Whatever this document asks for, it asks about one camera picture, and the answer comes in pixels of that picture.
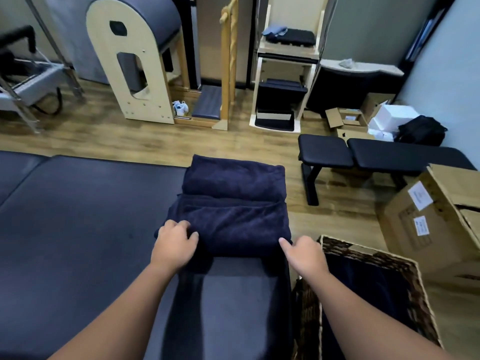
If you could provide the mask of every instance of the backpack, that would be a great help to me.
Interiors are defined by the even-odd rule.
[[[440,146],[448,129],[433,117],[420,115],[398,127],[394,141],[420,145]]]

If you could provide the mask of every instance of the wicker basket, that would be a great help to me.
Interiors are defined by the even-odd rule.
[[[409,315],[423,337],[441,347],[434,314],[428,303],[427,294],[415,261],[385,251],[367,248],[336,238],[321,236],[318,241],[326,254],[340,255],[360,260],[385,269],[400,272],[410,284],[408,296],[411,308]],[[302,309],[296,360],[322,360],[322,305],[310,286],[303,279],[299,285],[302,291]]]

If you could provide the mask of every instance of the black bench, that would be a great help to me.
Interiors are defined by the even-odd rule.
[[[335,136],[301,134],[298,137],[301,171],[307,202],[318,206],[315,179],[323,167],[390,173],[398,187],[399,177],[417,176],[429,164],[472,169],[475,166],[458,149],[350,138],[347,143]]]

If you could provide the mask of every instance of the shoe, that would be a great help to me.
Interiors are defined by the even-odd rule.
[[[186,114],[188,114],[188,105],[185,103],[185,101],[173,102],[173,108],[175,108],[177,116],[185,116]]]

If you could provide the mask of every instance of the white label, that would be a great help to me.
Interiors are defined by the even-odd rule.
[[[422,182],[418,181],[409,190],[408,194],[412,198],[415,207],[418,211],[422,211],[428,205],[434,203],[434,200],[430,197]]]
[[[424,235],[430,234],[425,216],[414,218],[413,222],[415,222],[415,228],[417,229],[418,236],[424,236]]]

